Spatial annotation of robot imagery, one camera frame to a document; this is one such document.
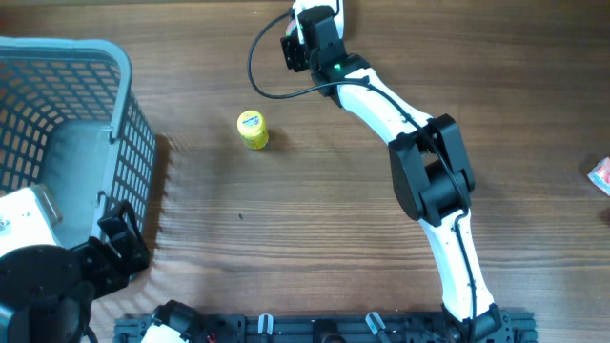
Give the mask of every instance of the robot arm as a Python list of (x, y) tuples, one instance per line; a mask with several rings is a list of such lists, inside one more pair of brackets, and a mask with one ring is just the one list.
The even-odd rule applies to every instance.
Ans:
[[(343, 45), (342, 3), (334, 0), (297, 0), (293, 22), (281, 39), (286, 64), (295, 71), (312, 70), (317, 85), (342, 80), (362, 80), (385, 92), (409, 113), (412, 119), (434, 137), (450, 171), (454, 174), (465, 202), (470, 207), (474, 177), (459, 134), (458, 125), (447, 114), (433, 118), (418, 111), (386, 87), (371, 66), (360, 56), (347, 54)], [(431, 151), (417, 129), (401, 115), (395, 104), (380, 93), (358, 85), (338, 85), (319, 90), (340, 107), (360, 117), (388, 145), (396, 198), (405, 212), (417, 220), (430, 241), (443, 287), (443, 305), (451, 320), (464, 327), (473, 318), (473, 296), (466, 258), (476, 285), (476, 322), (489, 316), (496, 306), (485, 286), (470, 230), (470, 212), (459, 219), (464, 253), (454, 225), (463, 214), (456, 190), (439, 161), (424, 165), (422, 155)], [(477, 328), (491, 330), (490, 325)]]
[[(430, 114), (416, 110), (390, 91), (371, 68), (360, 69), (347, 75), (346, 78), (361, 79), (365, 76), (369, 77), (370, 83), (373, 86), (392, 96), (405, 111), (413, 116), (421, 127), (425, 127), (428, 121), (433, 119)], [(404, 118), (392, 104), (374, 91), (368, 91), (360, 86), (346, 85), (339, 86), (337, 93), (341, 106), (360, 117), (386, 144), (393, 142), (402, 133), (411, 134), (416, 131), (413, 125), (405, 122)], [(472, 318), (470, 282), (458, 239), (452, 231), (454, 221), (460, 214), (462, 214), (462, 210), (446, 214), (441, 218), (440, 225), (438, 226), (432, 225), (423, 218), (419, 219), (418, 222), (428, 236), (437, 262), (438, 272), (442, 281), (445, 308), (455, 318), (465, 319)], [(462, 239), (477, 285), (477, 313), (485, 313), (494, 303), (494, 298), (485, 286), (478, 265), (477, 253), (475, 252), (470, 230), (470, 213), (460, 220), (460, 224), (462, 227)]]

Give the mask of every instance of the yellow can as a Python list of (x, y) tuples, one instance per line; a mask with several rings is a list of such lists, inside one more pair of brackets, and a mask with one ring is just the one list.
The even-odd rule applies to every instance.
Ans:
[(237, 119), (237, 130), (246, 147), (250, 149), (263, 149), (269, 142), (267, 123), (259, 111), (249, 110), (241, 113)]

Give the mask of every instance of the wire mesh basket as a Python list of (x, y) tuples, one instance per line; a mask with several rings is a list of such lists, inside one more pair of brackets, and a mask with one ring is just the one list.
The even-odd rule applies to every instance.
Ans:
[(142, 232), (156, 144), (127, 54), (101, 40), (0, 37), (0, 196), (45, 184), (66, 248), (121, 200)]

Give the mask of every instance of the wood grain surface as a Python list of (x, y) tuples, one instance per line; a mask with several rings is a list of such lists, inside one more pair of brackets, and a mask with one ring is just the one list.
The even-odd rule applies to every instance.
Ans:
[[(610, 334), (610, 200), (585, 176), (610, 155), (610, 9), (586, 3), (346, 4), (348, 50), (412, 105), (459, 122), (483, 275), (501, 307), (536, 313), (541, 342)], [(120, 44), (157, 133), (153, 263), (95, 302), (101, 341), (115, 318), (170, 299), (248, 315), (439, 310), (430, 246), (396, 202), (382, 141), (318, 94), (274, 101), (248, 82), (254, 36), (290, 5), (0, 9), (4, 35)], [(276, 93), (311, 86), (286, 70), (283, 30), (254, 55)], [(264, 151), (237, 134), (248, 109), (268, 119)]]

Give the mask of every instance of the black mount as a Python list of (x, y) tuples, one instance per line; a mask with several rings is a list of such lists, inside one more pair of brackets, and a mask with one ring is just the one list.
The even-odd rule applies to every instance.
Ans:
[[(345, 50), (336, 30), (332, 7), (315, 6), (304, 10), (298, 15), (298, 21), (302, 26), (305, 45), (300, 44), (297, 30), (280, 40), (289, 70), (299, 72), (311, 69), (312, 80), (316, 85), (321, 85), (344, 80), (354, 71), (371, 67), (362, 57), (348, 54)], [(330, 96), (341, 107), (336, 87), (324, 88), (319, 92), (323, 96)]]
[[(471, 206), (475, 177), (468, 161), (458, 123), (443, 114), (423, 128), (434, 138), (449, 169)], [(437, 227), (447, 214), (460, 209), (460, 199), (440, 161), (424, 165), (422, 155), (431, 151), (417, 131), (401, 133), (388, 144), (394, 193), (402, 209), (413, 220), (425, 219)]]
[(70, 250), (29, 246), (0, 258), (0, 342), (76, 343), (94, 299), (127, 287), (150, 255), (132, 206), (119, 203), (98, 221), (109, 238)]
[[(495, 313), (499, 328), (479, 337), (477, 342), (538, 342), (532, 313), (500, 311), (498, 308)], [(381, 315), (383, 334), (374, 334), (364, 315), (271, 317), (271, 334), (260, 330), (261, 326), (268, 327), (264, 323), (260, 325), (261, 318), (269, 320), (268, 315), (199, 314), (172, 300), (158, 307), (152, 316), (117, 320), (113, 342), (140, 343), (151, 325), (161, 324), (183, 333), (181, 337), (190, 343), (209, 342), (208, 337), (214, 337), (213, 343), (450, 343), (462, 338), (460, 333), (451, 336), (444, 313)]]

